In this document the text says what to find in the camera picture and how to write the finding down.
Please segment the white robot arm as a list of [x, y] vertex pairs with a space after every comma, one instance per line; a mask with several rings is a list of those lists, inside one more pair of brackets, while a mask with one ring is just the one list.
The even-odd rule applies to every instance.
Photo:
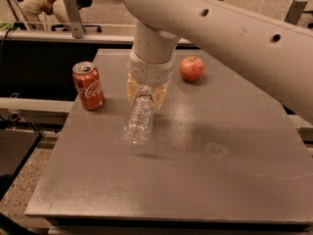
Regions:
[[128, 70], [141, 84], [170, 80], [183, 37], [313, 122], [313, 33], [216, 0], [123, 0], [136, 18]]

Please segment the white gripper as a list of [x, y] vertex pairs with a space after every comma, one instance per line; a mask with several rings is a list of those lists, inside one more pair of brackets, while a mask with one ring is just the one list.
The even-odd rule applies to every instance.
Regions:
[[130, 52], [127, 62], [128, 78], [126, 82], [127, 99], [133, 103], [142, 94], [143, 85], [149, 87], [149, 98], [153, 102], [153, 109], [158, 111], [164, 101], [169, 80], [173, 75], [174, 60], [162, 64], [153, 64], [141, 60], [134, 51]]

